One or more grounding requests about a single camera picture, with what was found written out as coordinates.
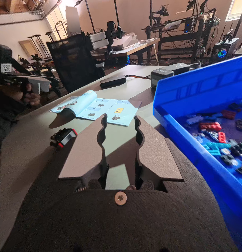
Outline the person's left forearm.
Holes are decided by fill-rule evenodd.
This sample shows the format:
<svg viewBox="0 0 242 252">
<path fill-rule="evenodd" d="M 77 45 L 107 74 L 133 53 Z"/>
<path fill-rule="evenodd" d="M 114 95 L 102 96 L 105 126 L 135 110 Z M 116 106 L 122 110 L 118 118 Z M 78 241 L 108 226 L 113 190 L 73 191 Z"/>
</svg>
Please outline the person's left forearm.
<svg viewBox="0 0 242 252">
<path fill-rule="evenodd" d="M 15 123 L 15 118 L 25 110 L 22 96 L 22 92 L 12 87 L 0 86 L 0 147 Z"/>
</svg>

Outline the person's left hand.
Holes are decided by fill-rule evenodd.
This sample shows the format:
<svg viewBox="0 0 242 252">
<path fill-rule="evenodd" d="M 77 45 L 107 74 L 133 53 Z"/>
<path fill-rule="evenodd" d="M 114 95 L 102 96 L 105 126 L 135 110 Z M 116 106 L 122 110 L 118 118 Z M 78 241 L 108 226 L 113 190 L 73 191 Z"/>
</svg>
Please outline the person's left hand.
<svg viewBox="0 0 242 252">
<path fill-rule="evenodd" d="M 21 86 L 10 85 L 3 88 L 3 93 L 22 104 L 29 104 L 31 106 L 40 105 L 40 96 L 35 93 L 30 93 L 32 91 L 31 84 L 27 83 L 25 90 L 27 93 L 21 91 Z"/>
</svg>

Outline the black cube charger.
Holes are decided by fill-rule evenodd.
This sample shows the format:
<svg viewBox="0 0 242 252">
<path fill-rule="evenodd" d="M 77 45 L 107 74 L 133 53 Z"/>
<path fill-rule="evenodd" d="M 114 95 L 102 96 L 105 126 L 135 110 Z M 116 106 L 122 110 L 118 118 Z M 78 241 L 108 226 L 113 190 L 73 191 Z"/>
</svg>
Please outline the black cube charger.
<svg viewBox="0 0 242 252">
<path fill-rule="evenodd" d="M 156 88 L 158 81 L 172 76 L 174 76 L 174 71 L 168 70 L 165 67 L 151 71 L 150 74 L 151 87 Z"/>
</svg>

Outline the light blue instruction booklet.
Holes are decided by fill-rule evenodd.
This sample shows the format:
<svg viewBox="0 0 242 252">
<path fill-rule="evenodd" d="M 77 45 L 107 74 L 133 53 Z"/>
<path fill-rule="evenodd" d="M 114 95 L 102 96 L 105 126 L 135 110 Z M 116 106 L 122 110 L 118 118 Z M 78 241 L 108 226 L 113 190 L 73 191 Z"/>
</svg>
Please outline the light blue instruction booklet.
<svg viewBox="0 0 242 252">
<path fill-rule="evenodd" d="M 64 110 L 71 112 L 76 118 L 95 121 L 101 115 L 107 114 L 107 123 L 129 126 L 142 101 L 104 99 L 97 93 L 89 90 L 81 96 L 71 96 L 55 106 L 50 112 L 61 113 Z"/>
</svg>

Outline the black power bank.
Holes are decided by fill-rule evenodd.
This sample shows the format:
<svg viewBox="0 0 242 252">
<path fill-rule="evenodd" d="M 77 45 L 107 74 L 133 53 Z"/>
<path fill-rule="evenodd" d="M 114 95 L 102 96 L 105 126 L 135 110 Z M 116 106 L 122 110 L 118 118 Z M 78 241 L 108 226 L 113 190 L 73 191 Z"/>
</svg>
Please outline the black power bank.
<svg viewBox="0 0 242 252">
<path fill-rule="evenodd" d="M 101 80 L 100 87 L 101 89 L 107 89 L 110 87 L 120 86 L 124 83 L 126 83 L 126 76 L 119 75 Z"/>
</svg>

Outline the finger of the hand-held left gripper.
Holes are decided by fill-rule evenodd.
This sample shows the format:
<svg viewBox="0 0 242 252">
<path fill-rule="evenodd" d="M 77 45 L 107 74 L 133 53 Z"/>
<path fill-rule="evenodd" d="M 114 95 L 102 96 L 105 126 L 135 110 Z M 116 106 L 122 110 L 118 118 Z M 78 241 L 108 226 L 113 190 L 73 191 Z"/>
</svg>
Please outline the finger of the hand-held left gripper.
<svg viewBox="0 0 242 252">
<path fill-rule="evenodd" d="M 50 84 L 51 83 L 50 80 L 48 80 L 47 78 L 44 78 L 44 77 L 27 76 L 27 78 L 28 78 L 29 83 L 31 83 L 31 84 L 37 84 L 37 83 L 40 83 L 40 84 L 48 83 L 48 84 Z"/>
<path fill-rule="evenodd" d="M 32 92 L 40 94 L 42 92 L 49 92 L 50 82 L 32 82 Z"/>
</svg>

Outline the pile of toy bricks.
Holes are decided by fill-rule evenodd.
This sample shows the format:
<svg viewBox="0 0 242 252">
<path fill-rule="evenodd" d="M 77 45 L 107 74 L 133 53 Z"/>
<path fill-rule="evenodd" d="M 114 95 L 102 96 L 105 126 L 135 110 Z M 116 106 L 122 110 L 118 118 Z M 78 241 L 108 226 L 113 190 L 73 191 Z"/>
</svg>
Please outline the pile of toy bricks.
<svg viewBox="0 0 242 252">
<path fill-rule="evenodd" d="M 242 176 L 242 100 L 218 113 L 189 115 L 184 127 L 235 176 Z"/>
</svg>

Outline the window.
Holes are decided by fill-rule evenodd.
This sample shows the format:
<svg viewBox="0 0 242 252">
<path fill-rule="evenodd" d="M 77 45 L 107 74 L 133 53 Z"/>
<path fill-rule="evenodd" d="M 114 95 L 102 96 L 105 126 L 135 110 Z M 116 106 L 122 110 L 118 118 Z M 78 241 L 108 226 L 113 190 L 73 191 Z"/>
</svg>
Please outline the window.
<svg viewBox="0 0 242 252">
<path fill-rule="evenodd" d="M 239 20 L 242 14 L 242 0 L 232 0 L 225 21 Z"/>
</svg>

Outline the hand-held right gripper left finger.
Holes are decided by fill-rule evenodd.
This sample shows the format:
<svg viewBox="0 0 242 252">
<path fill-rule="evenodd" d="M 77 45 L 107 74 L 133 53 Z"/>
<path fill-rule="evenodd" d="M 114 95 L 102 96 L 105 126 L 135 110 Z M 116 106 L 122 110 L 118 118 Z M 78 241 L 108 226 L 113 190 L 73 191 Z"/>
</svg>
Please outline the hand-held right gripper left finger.
<svg viewBox="0 0 242 252">
<path fill-rule="evenodd" d="M 95 179 L 105 189 L 109 170 L 103 147 L 106 127 L 105 113 L 78 134 L 58 176 L 59 180 L 80 181 L 87 187 Z"/>
</svg>

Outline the toy brick truck model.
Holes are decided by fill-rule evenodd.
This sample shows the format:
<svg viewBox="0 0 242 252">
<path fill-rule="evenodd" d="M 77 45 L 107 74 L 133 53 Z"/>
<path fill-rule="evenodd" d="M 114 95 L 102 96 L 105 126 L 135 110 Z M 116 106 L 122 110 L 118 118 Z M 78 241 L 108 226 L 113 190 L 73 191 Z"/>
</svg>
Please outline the toy brick truck model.
<svg viewBox="0 0 242 252">
<path fill-rule="evenodd" d="M 57 149 L 63 148 L 72 138 L 77 137 L 77 132 L 72 128 L 59 130 L 50 137 L 50 146 Z"/>
</svg>

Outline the wooden top table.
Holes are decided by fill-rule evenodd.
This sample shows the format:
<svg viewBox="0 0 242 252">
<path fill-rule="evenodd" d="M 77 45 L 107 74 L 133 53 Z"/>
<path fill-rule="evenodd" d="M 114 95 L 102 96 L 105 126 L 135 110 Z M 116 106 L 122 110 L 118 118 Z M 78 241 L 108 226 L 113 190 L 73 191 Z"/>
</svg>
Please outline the wooden top table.
<svg viewBox="0 0 242 252">
<path fill-rule="evenodd" d="M 137 56 L 138 65 L 144 65 L 143 61 L 143 53 L 147 52 L 147 64 L 150 64 L 151 59 L 151 48 L 154 47 L 154 45 L 160 41 L 160 38 L 153 38 L 146 40 L 145 43 L 137 44 L 129 46 L 125 49 L 115 51 L 111 55 L 107 54 L 107 56 L 110 56 L 110 58 L 119 58 L 119 57 L 127 57 L 131 55 Z"/>
</svg>

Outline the blue plastic bin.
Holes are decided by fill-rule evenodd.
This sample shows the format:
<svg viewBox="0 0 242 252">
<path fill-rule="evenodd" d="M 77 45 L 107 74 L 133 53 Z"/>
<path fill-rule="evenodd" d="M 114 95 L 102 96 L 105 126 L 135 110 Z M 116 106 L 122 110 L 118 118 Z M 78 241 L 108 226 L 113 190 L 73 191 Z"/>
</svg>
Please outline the blue plastic bin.
<svg viewBox="0 0 242 252">
<path fill-rule="evenodd" d="M 218 134 L 202 132 L 188 119 L 228 112 L 219 118 L 230 147 L 218 146 Z M 242 251 L 242 56 L 160 80 L 153 113 L 170 139 L 211 188 L 227 228 Z"/>
</svg>

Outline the black frame robot workstation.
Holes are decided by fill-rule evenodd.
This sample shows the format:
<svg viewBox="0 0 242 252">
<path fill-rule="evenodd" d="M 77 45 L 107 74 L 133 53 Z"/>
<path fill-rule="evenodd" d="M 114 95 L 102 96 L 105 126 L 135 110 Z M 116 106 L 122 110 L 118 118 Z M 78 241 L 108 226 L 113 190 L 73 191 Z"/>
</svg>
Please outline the black frame robot workstation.
<svg viewBox="0 0 242 252">
<path fill-rule="evenodd" d="M 156 12 L 151 11 L 150 25 L 142 28 L 142 31 L 146 33 L 147 39 L 151 38 L 152 33 L 158 34 L 158 49 L 154 54 L 158 63 L 169 57 L 190 58 L 194 61 L 204 56 L 209 41 L 214 37 L 212 29 L 216 30 L 220 22 L 216 17 L 217 9 L 209 9 L 206 4 L 207 1 L 204 1 L 198 8 L 196 1 L 190 1 L 187 11 L 192 10 L 191 16 L 164 23 L 161 18 L 169 16 L 167 6 L 162 6 Z"/>
</svg>

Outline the black power adapter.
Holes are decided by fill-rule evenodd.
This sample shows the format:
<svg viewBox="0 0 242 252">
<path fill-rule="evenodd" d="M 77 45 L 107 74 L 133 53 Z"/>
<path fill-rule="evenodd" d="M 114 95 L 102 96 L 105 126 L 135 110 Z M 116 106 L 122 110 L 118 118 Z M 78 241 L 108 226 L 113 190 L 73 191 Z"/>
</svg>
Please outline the black power adapter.
<svg viewBox="0 0 242 252">
<path fill-rule="evenodd" d="M 164 66 L 163 69 L 173 71 L 174 75 L 182 74 L 185 72 L 188 72 L 190 68 L 190 65 L 187 65 L 185 63 L 177 63 L 169 66 Z"/>
</svg>

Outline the white flat box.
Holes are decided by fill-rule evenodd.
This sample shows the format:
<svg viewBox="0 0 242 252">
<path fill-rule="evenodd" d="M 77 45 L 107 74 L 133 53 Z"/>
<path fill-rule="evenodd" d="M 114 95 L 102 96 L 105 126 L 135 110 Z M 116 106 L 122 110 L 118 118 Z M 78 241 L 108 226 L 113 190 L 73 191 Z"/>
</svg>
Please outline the white flat box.
<svg viewBox="0 0 242 252">
<path fill-rule="evenodd" d="M 109 45 L 108 39 L 92 42 L 92 47 L 94 50 L 97 50 L 97 49 L 105 47 L 105 46 L 107 47 L 108 45 Z"/>
<path fill-rule="evenodd" d="M 91 43 L 106 39 L 105 32 L 98 32 L 98 33 L 90 34 L 89 37 L 90 37 Z"/>
</svg>

